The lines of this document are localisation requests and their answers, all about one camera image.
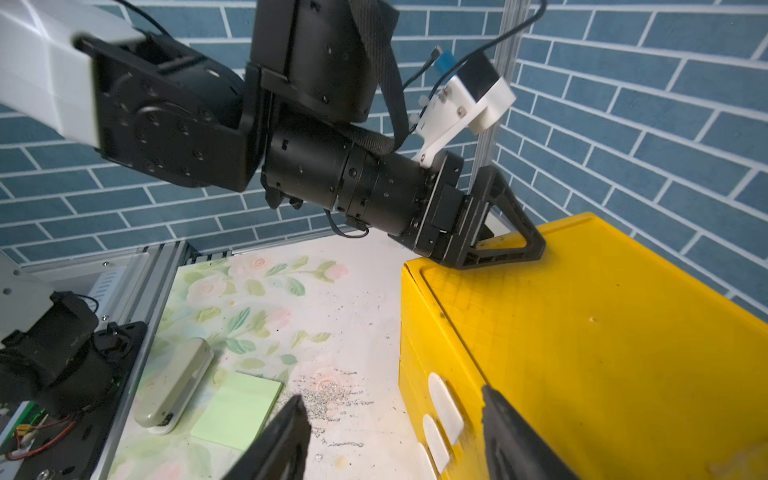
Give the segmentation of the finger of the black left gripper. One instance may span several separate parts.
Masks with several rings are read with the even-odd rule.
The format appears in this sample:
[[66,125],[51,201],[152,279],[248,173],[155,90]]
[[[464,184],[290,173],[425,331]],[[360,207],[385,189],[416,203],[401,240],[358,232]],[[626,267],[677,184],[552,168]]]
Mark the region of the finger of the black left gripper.
[[[499,213],[517,240],[509,243],[487,220]],[[478,170],[465,196],[443,256],[443,265],[458,270],[539,260],[546,241],[523,211],[503,175],[493,166]]]

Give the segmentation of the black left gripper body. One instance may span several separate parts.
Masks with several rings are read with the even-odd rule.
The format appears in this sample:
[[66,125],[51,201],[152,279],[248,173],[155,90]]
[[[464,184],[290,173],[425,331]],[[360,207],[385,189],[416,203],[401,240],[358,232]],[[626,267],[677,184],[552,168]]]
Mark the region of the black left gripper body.
[[406,229],[392,239],[431,260],[466,260],[480,232],[480,201],[457,187],[464,165],[443,150],[426,170],[417,191],[415,212]]

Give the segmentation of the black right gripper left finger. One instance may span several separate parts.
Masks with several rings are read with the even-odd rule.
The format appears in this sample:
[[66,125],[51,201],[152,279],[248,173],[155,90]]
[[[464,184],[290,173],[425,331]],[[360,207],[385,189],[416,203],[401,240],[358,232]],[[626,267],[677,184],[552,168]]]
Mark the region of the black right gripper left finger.
[[254,439],[224,480],[304,478],[311,424],[302,396],[292,396]]

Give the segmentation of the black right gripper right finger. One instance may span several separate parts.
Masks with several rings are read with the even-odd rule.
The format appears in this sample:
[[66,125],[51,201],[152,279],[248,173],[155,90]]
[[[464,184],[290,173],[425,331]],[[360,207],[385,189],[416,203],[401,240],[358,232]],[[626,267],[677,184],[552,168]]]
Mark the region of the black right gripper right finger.
[[484,385],[482,395],[490,479],[577,479],[499,391]]

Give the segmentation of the green sticky note pad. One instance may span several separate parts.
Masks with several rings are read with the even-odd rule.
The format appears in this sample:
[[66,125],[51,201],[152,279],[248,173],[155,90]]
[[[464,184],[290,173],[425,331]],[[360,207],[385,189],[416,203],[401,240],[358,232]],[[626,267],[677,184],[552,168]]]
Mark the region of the green sticky note pad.
[[265,425],[281,393],[279,381],[233,372],[191,429],[191,436],[245,451]]

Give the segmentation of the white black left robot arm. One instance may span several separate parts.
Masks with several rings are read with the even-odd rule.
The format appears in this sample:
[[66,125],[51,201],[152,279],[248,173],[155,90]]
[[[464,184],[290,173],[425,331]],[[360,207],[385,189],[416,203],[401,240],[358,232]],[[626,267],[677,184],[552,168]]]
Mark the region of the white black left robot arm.
[[515,100],[480,46],[434,50],[417,117],[405,103],[384,1],[261,1],[243,75],[79,1],[1,5],[1,101],[104,159],[180,187],[312,204],[358,239],[379,230],[464,270],[540,259],[546,242],[493,166],[459,189],[447,150]]

